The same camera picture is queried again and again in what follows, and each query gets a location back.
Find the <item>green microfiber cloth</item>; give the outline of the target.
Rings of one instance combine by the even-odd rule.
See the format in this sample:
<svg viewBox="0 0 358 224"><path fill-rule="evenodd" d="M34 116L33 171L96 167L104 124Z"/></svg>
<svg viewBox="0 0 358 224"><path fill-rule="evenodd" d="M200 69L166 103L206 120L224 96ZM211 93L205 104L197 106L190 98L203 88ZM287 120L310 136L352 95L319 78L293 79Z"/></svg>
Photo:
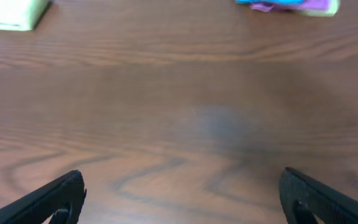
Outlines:
<svg viewBox="0 0 358 224"><path fill-rule="evenodd" d="M0 30L34 30L52 3L51 0L0 0Z"/></svg>

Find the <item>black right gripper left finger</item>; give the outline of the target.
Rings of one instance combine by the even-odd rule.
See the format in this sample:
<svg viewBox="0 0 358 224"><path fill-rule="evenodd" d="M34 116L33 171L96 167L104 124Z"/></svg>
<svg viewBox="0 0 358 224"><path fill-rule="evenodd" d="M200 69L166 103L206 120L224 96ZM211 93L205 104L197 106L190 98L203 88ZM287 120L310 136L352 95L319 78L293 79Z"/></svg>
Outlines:
<svg viewBox="0 0 358 224"><path fill-rule="evenodd" d="M85 202L86 189L80 171L72 170L41 188L0 208L0 224L77 224Z"/></svg>

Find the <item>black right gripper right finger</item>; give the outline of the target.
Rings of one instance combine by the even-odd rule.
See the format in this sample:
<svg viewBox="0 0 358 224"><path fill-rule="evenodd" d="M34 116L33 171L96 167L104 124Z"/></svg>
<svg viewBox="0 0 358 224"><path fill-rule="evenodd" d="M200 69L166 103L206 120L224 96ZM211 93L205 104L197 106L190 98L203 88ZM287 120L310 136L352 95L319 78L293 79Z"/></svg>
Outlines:
<svg viewBox="0 0 358 224"><path fill-rule="evenodd" d="M282 172L278 190L289 224L358 224L358 201L292 167Z"/></svg>

